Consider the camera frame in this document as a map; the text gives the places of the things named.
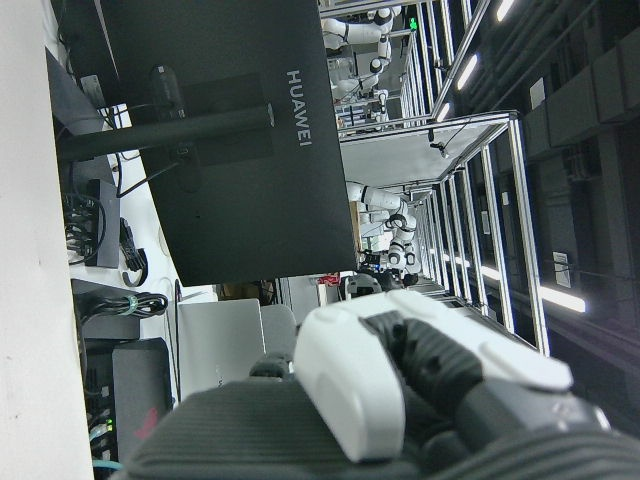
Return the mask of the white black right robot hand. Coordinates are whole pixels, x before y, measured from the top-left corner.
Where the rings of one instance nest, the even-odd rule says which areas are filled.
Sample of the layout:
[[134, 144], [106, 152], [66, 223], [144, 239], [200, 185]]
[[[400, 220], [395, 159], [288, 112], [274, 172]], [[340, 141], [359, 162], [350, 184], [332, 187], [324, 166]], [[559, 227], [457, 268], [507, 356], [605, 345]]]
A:
[[394, 290], [313, 310], [292, 373], [195, 393], [120, 479], [635, 479], [639, 442], [569, 366]]

